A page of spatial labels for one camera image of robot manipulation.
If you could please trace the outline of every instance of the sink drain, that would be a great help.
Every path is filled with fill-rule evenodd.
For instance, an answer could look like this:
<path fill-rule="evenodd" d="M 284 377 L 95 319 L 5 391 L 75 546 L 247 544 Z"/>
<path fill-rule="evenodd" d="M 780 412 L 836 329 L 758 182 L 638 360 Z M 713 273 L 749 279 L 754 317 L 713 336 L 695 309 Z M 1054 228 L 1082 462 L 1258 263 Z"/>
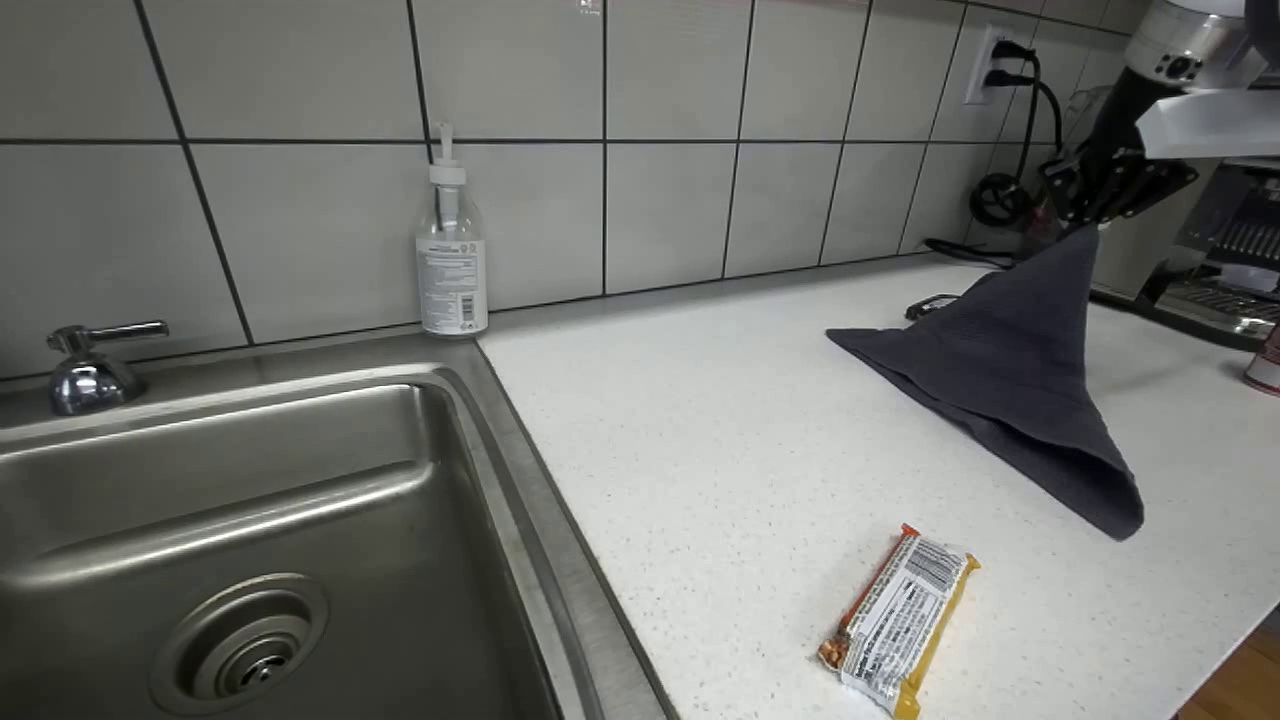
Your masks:
<path fill-rule="evenodd" d="M 215 713 L 262 695 L 315 647 L 325 615 L 320 588 L 295 572 L 207 595 L 161 651 L 161 706 Z"/>

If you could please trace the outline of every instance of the soap dispenser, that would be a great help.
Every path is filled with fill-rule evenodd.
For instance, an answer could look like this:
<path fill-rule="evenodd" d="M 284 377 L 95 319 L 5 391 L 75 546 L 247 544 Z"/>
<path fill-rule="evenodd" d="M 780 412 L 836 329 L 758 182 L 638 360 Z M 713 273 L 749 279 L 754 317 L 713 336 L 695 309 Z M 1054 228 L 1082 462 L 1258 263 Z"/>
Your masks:
<path fill-rule="evenodd" d="M 479 336 L 489 329 L 484 239 L 466 195 L 470 167 L 441 129 L 441 155 L 430 167 L 431 192 L 415 231 L 415 293 L 430 336 Z"/>

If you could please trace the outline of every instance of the backsplash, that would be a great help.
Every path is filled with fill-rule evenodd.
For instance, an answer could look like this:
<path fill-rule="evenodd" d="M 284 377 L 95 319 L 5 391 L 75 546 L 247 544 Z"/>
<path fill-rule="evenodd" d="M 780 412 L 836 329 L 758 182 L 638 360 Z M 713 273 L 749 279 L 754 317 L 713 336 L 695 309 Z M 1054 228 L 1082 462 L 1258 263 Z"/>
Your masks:
<path fill-rule="evenodd" d="M 0 377 L 56 323 L 136 357 L 415 319 L 425 134 L 454 125 L 491 309 L 915 253 L 967 228 L 1023 99 L 1082 134 L 1144 0 L 5 0 Z"/>

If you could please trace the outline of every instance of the stainless steel sink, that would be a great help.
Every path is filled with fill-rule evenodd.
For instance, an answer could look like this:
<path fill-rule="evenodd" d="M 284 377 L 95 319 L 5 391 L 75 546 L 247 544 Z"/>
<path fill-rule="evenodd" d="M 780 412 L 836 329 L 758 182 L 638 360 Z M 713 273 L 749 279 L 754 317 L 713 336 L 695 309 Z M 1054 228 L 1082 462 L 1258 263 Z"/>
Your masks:
<path fill-rule="evenodd" d="M 564 595 L 554 496 L 530 506 L 470 381 L 377 349 L 172 366 L 157 386 L 201 391 L 0 430 L 0 716 L 663 716 L 623 622 L 599 640 L 618 608 Z"/>

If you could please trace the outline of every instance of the white countertop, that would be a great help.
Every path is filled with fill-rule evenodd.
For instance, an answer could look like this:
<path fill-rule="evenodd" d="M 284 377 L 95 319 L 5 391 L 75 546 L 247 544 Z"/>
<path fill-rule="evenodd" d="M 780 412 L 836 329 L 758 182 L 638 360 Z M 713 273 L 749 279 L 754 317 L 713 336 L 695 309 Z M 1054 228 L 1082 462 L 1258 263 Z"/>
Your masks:
<path fill-rule="evenodd" d="M 1118 544 L 823 336 L 975 275 L 866 263 L 484 336 L 679 716 L 878 716 L 812 647 L 905 521 L 984 562 L 925 716 L 1169 720 L 1280 599 L 1280 399 L 1250 357 L 1091 309 L 1087 386 L 1150 503 Z"/>

